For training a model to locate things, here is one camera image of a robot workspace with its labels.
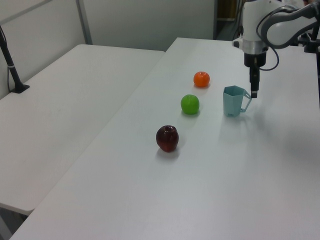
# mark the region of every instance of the cup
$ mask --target cup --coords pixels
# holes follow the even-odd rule
[[[244,97],[249,99],[245,108],[241,108]],[[240,113],[245,113],[250,102],[249,93],[238,86],[226,86],[223,91],[223,113],[227,117],[237,117]]]

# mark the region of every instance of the cable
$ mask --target cable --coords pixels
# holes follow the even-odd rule
[[[6,35],[5,35],[5,33],[4,33],[1,25],[0,25],[0,33],[1,33],[1,35],[3,36],[5,46],[7,47],[8,45],[7,45]],[[10,86],[9,86],[9,66],[7,66],[6,83],[7,83],[7,85],[8,85],[8,91],[9,91],[9,93],[11,93]]]
[[[275,53],[275,56],[276,56],[276,65],[275,65],[274,67],[272,67],[272,68],[269,68],[269,69],[260,68],[260,67],[257,66],[257,63],[255,63],[255,67],[256,67],[257,69],[261,70],[261,71],[271,71],[271,70],[275,69],[276,67],[278,67],[279,62],[280,62],[279,55],[278,55],[277,51],[276,51],[272,46],[270,46],[269,44],[267,44],[266,41],[265,41],[264,39],[262,39],[261,35],[260,35],[259,32],[258,32],[258,28],[260,27],[261,23],[262,23],[267,17],[269,17],[272,13],[273,13],[273,11],[272,11],[272,12],[269,12],[266,16],[264,16],[264,17],[261,19],[261,21],[259,22],[259,24],[256,26],[256,29],[255,29],[255,32],[256,32],[256,34],[258,35],[258,37],[259,37],[268,47],[270,47],[270,48],[273,50],[273,52]]]
[[[5,42],[5,45],[7,45],[6,35],[5,35],[4,31],[2,30],[1,25],[0,25],[0,32],[1,32],[2,36],[3,36],[3,39],[4,39],[4,42]]]
[[[237,28],[233,34],[233,37],[232,37],[232,40],[235,39],[237,33],[239,32],[241,34],[241,17],[242,17],[242,14],[243,14],[243,8],[244,8],[244,5],[245,3],[247,2],[246,0],[242,0],[241,1],[242,4],[240,6],[240,8],[238,8],[237,10],[237,13],[236,13],[236,21],[237,21]]]
[[[238,15],[239,15],[239,8],[240,8],[240,0],[238,1],[238,4],[236,6],[236,14],[235,14],[235,20],[237,21]]]
[[[269,17],[269,16],[272,15],[272,14],[281,13],[281,12],[293,13],[293,12],[295,12],[295,11],[296,11],[296,9],[294,9],[294,10],[286,10],[286,9],[283,9],[283,10],[279,10],[279,11],[274,10],[274,11],[272,11],[272,12],[269,12],[266,16],[264,16],[264,17],[261,19],[261,21],[259,22],[259,24],[256,26],[256,29],[255,29],[256,34],[258,35],[258,37],[259,37],[269,48],[271,48],[271,49],[273,50],[273,52],[274,52],[274,54],[275,54],[275,56],[276,56],[276,65],[275,65],[274,67],[269,68],[269,69],[263,69],[263,68],[260,68],[260,67],[258,67],[258,66],[256,65],[255,67],[258,68],[259,70],[261,70],[261,71],[271,71],[271,70],[275,69],[276,67],[278,67],[279,62],[280,62],[279,55],[278,55],[277,51],[275,50],[275,48],[272,47],[272,46],[270,46],[270,45],[261,37],[261,35],[260,35],[259,32],[258,32],[258,28],[260,27],[261,23],[262,23],[267,17]]]
[[[10,86],[9,86],[9,67],[7,67],[6,75],[7,75],[6,82],[7,82],[7,85],[8,85],[8,91],[9,91],[9,93],[11,93]]]

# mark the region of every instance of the red apple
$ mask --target red apple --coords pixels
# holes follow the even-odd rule
[[[174,126],[166,125],[158,130],[155,139],[156,143],[163,151],[170,153],[176,149],[179,135]]]

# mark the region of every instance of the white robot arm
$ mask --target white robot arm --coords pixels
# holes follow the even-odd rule
[[[266,64],[268,48],[286,48],[299,35],[319,23],[320,0],[301,9],[277,0],[256,0],[244,4],[243,35],[232,45],[244,52],[244,64],[250,68],[252,98],[258,94],[260,70],[263,70],[260,67]]]

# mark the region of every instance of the white table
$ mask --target white table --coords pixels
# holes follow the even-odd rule
[[[30,214],[163,54],[78,45],[0,100],[0,207]]]
[[[250,86],[242,51],[177,39],[12,240],[318,240],[316,56],[278,53],[258,98],[227,118],[224,87]],[[194,88],[198,71],[209,88]],[[181,113],[186,94],[198,116]],[[179,132],[173,153],[156,144],[163,125]]]

